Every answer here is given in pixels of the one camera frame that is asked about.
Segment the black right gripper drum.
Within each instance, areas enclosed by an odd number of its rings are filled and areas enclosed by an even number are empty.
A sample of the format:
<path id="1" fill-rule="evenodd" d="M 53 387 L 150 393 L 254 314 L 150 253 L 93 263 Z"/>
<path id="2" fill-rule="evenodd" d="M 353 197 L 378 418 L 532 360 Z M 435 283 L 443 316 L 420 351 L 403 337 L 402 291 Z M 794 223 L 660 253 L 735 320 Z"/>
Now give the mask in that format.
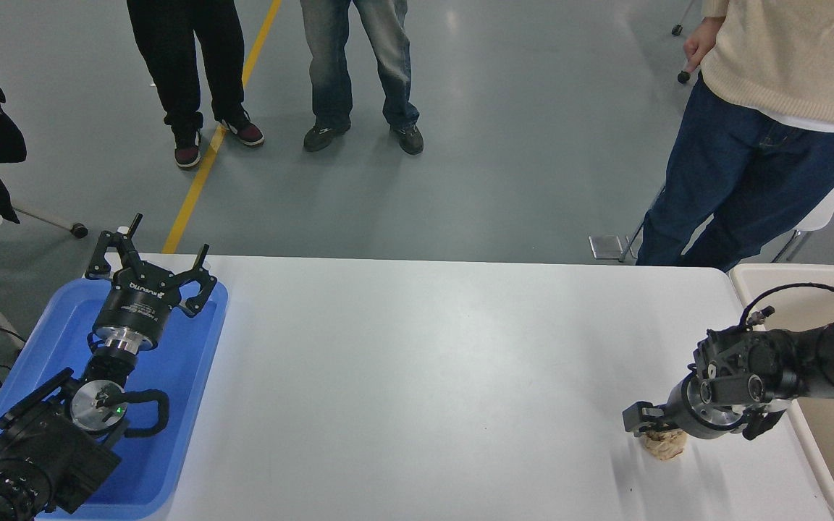
<path id="1" fill-rule="evenodd" d="M 745 428 L 743 413 L 731 406 L 720 406 L 702 400 L 697 376 L 685 377 L 670 393 L 667 401 L 669 422 L 690 436 L 711 441 Z"/>

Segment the person's right hand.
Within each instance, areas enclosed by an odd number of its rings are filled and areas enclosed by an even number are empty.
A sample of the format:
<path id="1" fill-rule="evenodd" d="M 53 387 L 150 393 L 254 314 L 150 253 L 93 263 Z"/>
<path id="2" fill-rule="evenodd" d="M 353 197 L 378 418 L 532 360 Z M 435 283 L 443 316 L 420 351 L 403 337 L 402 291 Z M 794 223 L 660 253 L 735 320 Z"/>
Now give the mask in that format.
<path id="1" fill-rule="evenodd" d="M 704 17 L 683 44 L 685 63 L 682 72 L 693 73 L 702 59 L 716 44 L 716 36 L 725 22 L 725 17 Z"/>

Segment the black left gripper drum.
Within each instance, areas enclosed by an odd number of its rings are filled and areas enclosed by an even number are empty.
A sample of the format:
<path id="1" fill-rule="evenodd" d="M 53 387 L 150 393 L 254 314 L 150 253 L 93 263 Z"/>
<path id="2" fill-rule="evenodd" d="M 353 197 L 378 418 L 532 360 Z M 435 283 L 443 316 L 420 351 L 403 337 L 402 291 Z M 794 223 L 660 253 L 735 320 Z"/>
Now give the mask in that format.
<path id="1" fill-rule="evenodd" d="M 156 265 L 122 268 L 111 277 L 111 289 L 93 324 L 100 339 L 121 330 L 146 341 L 161 339 L 173 307 L 181 301 L 174 274 Z"/>

